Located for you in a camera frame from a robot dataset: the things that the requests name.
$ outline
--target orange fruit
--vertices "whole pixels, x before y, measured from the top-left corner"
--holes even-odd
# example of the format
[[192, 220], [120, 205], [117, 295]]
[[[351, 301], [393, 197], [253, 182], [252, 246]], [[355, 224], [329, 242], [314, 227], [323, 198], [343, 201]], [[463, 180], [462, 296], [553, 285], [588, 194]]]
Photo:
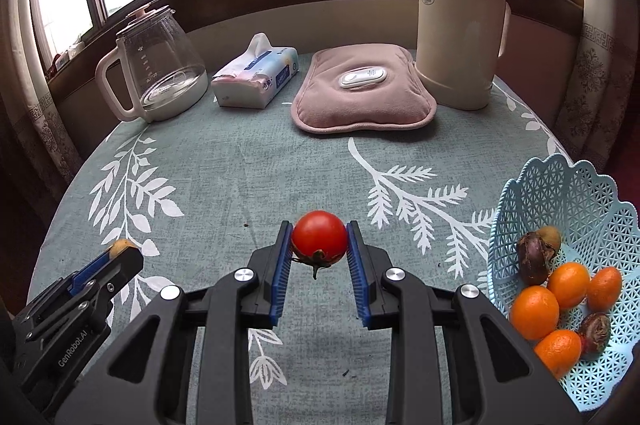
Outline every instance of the orange fruit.
[[575, 331], [558, 329], [538, 342], [533, 350], [556, 379], [560, 379], [578, 362], [582, 342]]
[[558, 325], [560, 309], [554, 295], [542, 286], [529, 286], [513, 301], [509, 320], [527, 340], [540, 340]]
[[587, 288], [587, 304], [591, 311], [608, 311], [616, 303], [622, 291], [622, 275], [609, 266], [593, 276]]
[[566, 262], [549, 276], [546, 288], [556, 296], [561, 310], [580, 304], [587, 296], [589, 270], [577, 262]]

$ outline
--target metal screw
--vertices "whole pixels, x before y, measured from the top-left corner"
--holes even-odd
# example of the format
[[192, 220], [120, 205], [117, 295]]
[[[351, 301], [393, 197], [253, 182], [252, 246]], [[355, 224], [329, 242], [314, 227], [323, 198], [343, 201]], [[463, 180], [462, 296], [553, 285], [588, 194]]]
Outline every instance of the metal screw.
[[179, 295], [180, 295], [180, 288], [178, 288], [175, 284], [172, 284], [171, 286], [165, 286], [160, 291], [160, 296], [164, 300], [173, 300], [177, 298]]
[[460, 293], [468, 299], [475, 299], [480, 294], [480, 290], [473, 284], [463, 284], [460, 287]]
[[398, 280], [402, 280], [406, 274], [404, 273], [404, 270], [402, 268], [393, 267], [393, 268], [389, 268], [386, 271], [385, 275], [386, 275], [386, 278], [388, 278], [388, 280], [398, 281]]
[[250, 268], [240, 268], [239, 270], [236, 270], [234, 277], [240, 282], [247, 282], [254, 278], [254, 271]]

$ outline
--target red tomato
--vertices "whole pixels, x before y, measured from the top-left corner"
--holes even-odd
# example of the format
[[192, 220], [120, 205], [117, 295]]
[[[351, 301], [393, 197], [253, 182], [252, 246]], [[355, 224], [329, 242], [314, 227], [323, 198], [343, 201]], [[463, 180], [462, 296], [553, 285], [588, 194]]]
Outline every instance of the red tomato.
[[313, 266], [315, 279], [319, 268], [328, 268], [345, 255], [347, 229], [336, 215], [321, 210], [309, 212], [293, 228], [291, 248], [298, 262]]

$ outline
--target tissue box on windowsill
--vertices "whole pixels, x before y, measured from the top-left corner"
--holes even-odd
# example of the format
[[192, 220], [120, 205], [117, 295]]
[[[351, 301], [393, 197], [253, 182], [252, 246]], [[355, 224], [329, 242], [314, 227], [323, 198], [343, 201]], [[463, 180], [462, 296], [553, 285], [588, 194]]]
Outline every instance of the tissue box on windowsill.
[[214, 75], [211, 87], [220, 106], [262, 110], [299, 68], [295, 48], [274, 48], [259, 33], [245, 53]]

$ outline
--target basket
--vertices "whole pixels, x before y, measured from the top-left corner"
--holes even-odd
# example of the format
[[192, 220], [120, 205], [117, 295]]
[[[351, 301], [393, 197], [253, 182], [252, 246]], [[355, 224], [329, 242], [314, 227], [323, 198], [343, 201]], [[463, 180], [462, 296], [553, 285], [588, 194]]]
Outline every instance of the basket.
[[[623, 276], [620, 299], [610, 310], [611, 338], [595, 361], [580, 360], [560, 384], [580, 411], [604, 404], [633, 360], [640, 338], [640, 231], [635, 207], [618, 200], [613, 178], [596, 173], [588, 161], [570, 166], [554, 154], [532, 158], [517, 180], [505, 185], [491, 229], [487, 284], [492, 303], [508, 316], [524, 284], [518, 276], [517, 240], [528, 231], [554, 225], [562, 233], [551, 267], [576, 261], [594, 275], [615, 266]], [[559, 328], [577, 330], [586, 303], [562, 312]]]

